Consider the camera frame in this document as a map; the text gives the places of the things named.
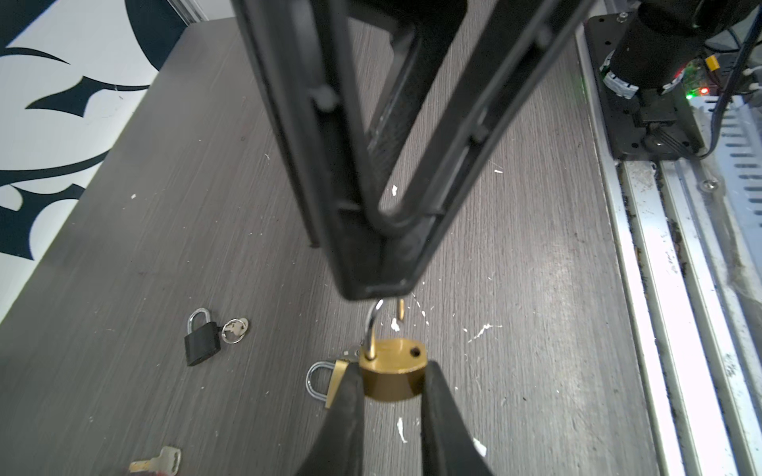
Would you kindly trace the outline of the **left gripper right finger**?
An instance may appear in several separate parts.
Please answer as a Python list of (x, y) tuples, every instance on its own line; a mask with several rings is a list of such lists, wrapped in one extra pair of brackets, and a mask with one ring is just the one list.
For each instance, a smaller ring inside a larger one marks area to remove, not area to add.
[(430, 360), (421, 394), (424, 475), (492, 475), (473, 444), (439, 363)]

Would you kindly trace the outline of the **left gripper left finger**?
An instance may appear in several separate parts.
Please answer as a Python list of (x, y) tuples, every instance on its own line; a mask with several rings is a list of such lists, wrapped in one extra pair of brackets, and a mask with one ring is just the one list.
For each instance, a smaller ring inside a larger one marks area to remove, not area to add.
[(361, 475), (364, 388), (357, 363), (349, 363), (333, 405), (297, 475)]

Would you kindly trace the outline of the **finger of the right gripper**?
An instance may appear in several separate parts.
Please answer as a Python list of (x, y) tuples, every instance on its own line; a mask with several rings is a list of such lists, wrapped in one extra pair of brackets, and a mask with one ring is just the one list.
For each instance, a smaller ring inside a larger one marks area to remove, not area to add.
[(498, 1), (404, 198), (369, 213), (380, 234), (454, 218), (505, 128), (585, 20), (589, 1)]
[[(429, 91), (424, 1), (237, 1), (238, 27), (313, 246), (351, 301), (401, 297), (422, 241), (379, 200)], [(348, 23), (387, 32), (394, 55), (364, 123)]]

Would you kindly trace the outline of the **small brass padlock front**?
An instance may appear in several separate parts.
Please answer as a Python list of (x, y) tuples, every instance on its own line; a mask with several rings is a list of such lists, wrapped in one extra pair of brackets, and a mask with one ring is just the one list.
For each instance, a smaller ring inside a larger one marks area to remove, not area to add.
[(428, 353), (420, 341), (376, 338), (375, 324), (383, 305), (383, 299), (379, 299), (367, 313), (359, 368), (367, 398), (395, 403), (423, 392)]

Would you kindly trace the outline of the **red padlock key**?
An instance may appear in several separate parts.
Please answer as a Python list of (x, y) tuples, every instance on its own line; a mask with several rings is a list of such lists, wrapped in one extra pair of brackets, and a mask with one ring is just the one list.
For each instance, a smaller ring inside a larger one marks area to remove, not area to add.
[(148, 460), (133, 461), (129, 464), (130, 473), (150, 472), (156, 475), (178, 474), (182, 461), (182, 450), (172, 446), (163, 446), (159, 454)]

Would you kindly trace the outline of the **small black padlock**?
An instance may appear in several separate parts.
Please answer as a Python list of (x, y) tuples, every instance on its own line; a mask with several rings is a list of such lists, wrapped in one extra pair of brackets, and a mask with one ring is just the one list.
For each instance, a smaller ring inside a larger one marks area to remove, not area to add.
[(205, 307), (196, 309), (187, 320), (186, 363), (194, 367), (221, 350), (220, 327)]

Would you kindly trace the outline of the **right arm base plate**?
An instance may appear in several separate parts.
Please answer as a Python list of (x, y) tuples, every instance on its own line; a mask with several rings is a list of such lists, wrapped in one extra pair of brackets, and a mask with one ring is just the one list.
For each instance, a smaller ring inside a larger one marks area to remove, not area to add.
[(696, 158), (704, 141), (683, 79), (698, 40), (638, 12), (589, 18), (585, 39), (613, 158)]

